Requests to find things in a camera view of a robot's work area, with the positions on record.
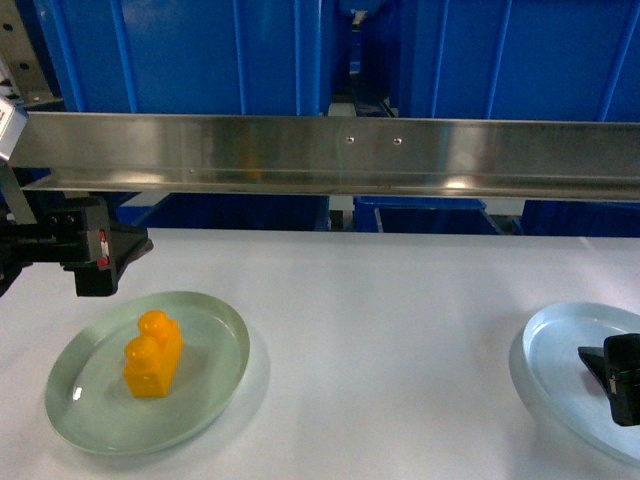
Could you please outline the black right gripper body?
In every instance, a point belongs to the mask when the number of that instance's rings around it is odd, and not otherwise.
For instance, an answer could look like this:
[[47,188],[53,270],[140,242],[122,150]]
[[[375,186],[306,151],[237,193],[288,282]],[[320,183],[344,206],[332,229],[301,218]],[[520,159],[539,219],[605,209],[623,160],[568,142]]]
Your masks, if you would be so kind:
[[613,421],[639,425],[639,335],[628,333],[604,341],[606,387]]

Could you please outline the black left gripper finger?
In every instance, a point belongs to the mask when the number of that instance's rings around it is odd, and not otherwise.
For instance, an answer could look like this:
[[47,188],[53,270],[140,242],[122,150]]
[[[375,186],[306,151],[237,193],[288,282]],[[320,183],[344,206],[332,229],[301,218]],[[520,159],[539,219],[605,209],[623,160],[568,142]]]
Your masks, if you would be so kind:
[[145,227],[111,222],[110,232],[111,260],[117,276],[122,276],[128,265],[149,253],[154,247]]

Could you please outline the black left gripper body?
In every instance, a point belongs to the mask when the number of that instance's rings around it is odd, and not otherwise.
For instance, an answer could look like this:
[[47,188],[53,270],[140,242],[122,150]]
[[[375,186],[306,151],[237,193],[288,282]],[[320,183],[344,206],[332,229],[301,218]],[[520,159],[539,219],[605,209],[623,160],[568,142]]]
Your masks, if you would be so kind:
[[1,221],[1,292],[23,269],[55,263],[74,275],[76,294],[107,297],[118,289],[112,222],[100,197],[65,200],[34,224]]

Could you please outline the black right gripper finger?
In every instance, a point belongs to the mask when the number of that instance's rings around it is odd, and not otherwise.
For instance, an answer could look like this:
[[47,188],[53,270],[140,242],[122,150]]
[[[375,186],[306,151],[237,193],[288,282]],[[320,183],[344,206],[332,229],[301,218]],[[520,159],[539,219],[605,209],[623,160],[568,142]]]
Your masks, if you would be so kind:
[[608,395],[604,348],[580,346],[578,348],[578,355],[589,372],[596,378],[605,395]]

